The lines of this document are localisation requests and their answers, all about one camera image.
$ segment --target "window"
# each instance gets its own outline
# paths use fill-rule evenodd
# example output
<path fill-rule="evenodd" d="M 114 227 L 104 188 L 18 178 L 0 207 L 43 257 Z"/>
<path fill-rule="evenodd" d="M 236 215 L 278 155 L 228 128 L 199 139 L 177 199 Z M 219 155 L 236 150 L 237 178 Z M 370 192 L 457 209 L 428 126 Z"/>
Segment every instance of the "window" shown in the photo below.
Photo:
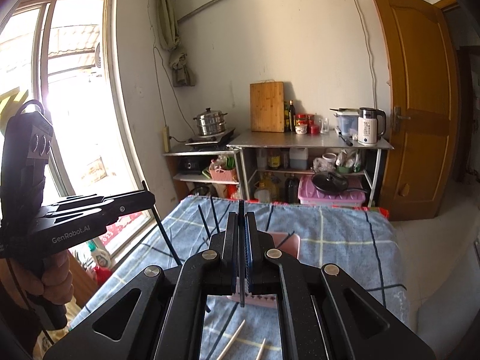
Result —
<path fill-rule="evenodd" d="M 28 90 L 54 127 L 44 204 L 139 188 L 107 71 L 106 14 L 107 0 L 44 0 L 17 11 L 0 34 L 0 93 Z M 124 216 L 100 240 L 114 254 L 150 221 L 146 211 Z"/>

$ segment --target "wooden skewer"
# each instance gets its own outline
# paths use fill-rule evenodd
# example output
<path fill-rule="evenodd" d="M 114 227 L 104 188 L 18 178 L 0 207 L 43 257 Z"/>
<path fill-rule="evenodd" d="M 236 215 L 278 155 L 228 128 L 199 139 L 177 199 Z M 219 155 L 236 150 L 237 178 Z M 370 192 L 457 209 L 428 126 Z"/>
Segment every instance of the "wooden skewer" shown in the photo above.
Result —
<path fill-rule="evenodd" d="M 222 360 L 222 359 L 223 359 L 223 357 L 225 356 L 225 354 L 226 354 L 227 351 L 230 349 L 230 347 L 232 346 L 233 342 L 235 341 L 235 339 L 236 339 L 237 336 L 239 335 L 240 330 L 242 330 L 243 325 L 245 325 L 245 320 L 243 320 L 243 322 L 240 324 L 240 326 L 238 327 L 238 329 L 236 330 L 236 332 L 233 334 L 233 336 L 232 336 L 232 338 L 230 339 L 230 341 L 227 343 L 227 345 L 225 345 L 222 353 L 220 353 L 220 355 L 217 357 L 217 360 Z"/>
<path fill-rule="evenodd" d="M 262 346 L 260 347 L 260 350 L 258 351 L 258 355 L 255 360 L 260 360 L 262 358 L 263 348 L 265 348 L 265 338 L 263 339 Z"/>

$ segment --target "metal bolt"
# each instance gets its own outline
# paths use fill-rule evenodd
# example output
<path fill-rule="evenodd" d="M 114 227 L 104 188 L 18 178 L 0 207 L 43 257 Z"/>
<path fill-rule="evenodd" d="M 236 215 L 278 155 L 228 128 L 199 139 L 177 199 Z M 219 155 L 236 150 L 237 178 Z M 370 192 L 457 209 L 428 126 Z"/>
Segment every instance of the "metal bolt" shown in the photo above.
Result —
<path fill-rule="evenodd" d="M 157 267 L 156 265 L 147 266 L 147 268 L 145 268 L 143 273 L 145 274 L 145 276 L 148 276 L 149 278 L 154 278 L 160 273 L 160 268 Z"/>
<path fill-rule="evenodd" d="M 205 259 L 205 260 L 213 260 L 215 257 L 217 256 L 217 252 L 215 250 L 205 250 L 203 253 L 202 253 L 202 257 Z"/>
<path fill-rule="evenodd" d="M 282 252 L 279 251 L 278 249 L 270 249 L 267 251 L 267 257 L 270 257 L 271 259 L 280 258 L 281 255 L 282 255 Z"/>
<path fill-rule="evenodd" d="M 340 273 L 340 268 L 335 264 L 328 264 L 325 266 L 325 273 L 330 276 L 337 276 Z"/>

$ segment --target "wall socket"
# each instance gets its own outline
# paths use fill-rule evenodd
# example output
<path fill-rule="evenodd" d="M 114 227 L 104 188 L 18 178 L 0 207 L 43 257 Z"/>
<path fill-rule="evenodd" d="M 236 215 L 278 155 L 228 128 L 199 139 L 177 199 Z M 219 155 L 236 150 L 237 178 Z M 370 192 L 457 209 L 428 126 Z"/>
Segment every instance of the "wall socket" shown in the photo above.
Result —
<path fill-rule="evenodd" d="M 165 126 L 162 128 L 163 150 L 165 153 L 170 151 L 170 128 Z"/>

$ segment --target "tied curtain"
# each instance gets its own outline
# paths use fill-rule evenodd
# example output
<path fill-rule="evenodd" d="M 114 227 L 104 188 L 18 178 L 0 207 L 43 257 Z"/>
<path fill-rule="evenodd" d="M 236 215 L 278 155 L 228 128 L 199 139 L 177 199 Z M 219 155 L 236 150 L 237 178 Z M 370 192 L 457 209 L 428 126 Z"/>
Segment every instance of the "tied curtain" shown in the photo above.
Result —
<path fill-rule="evenodd" d="M 175 0 L 158 0 L 158 37 L 162 49 L 170 52 L 169 65 L 173 71 L 173 86 L 194 86 L 195 76 L 187 66 L 187 53 L 180 43 L 175 17 Z"/>

